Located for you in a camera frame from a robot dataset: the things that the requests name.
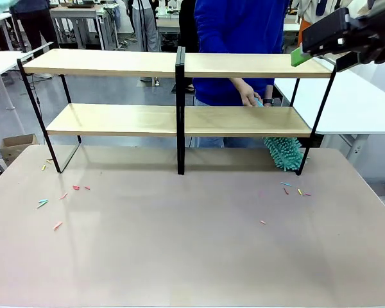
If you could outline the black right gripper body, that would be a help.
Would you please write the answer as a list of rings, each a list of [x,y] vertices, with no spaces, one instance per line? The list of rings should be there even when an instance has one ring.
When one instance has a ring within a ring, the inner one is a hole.
[[[385,63],[385,3],[351,3],[351,18],[359,22],[354,37],[364,37],[366,42],[357,52],[360,64]]]

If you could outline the person's right hand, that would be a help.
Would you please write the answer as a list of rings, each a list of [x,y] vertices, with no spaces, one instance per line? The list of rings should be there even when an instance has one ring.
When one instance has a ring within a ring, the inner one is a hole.
[[[260,107],[262,105],[261,97],[251,87],[241,92],[241,99],[246,107]]]

